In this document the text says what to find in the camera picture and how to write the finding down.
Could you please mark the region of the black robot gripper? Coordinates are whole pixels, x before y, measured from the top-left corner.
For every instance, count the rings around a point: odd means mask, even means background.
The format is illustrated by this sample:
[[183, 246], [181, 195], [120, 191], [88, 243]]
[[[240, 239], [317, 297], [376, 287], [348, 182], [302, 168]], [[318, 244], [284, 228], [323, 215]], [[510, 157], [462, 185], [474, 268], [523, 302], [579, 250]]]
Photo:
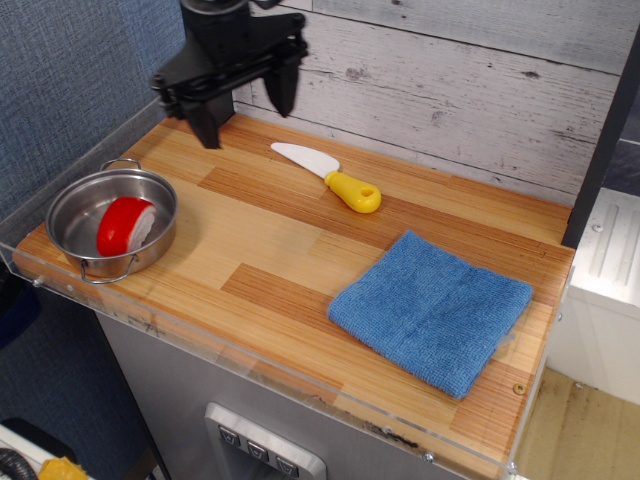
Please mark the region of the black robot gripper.
[[[303, 38], [306, 18], [301, 13], [255, 16], [248, 1], [222, 1], [231, 8], [232, 20], [225, 34], [226, 52], [220, 72], [226, 76], [221, 90], [232, 91], [258, 78], [276, 111], [287, 117], [295, 106], [299, 67], [307, 55]], [[206, 149], [218, 149], [218, 99], [186, 99], [186, 55], [183, 48], [151, 79], [161, 104], [170, 115], [184, 115], [192, 131]]]

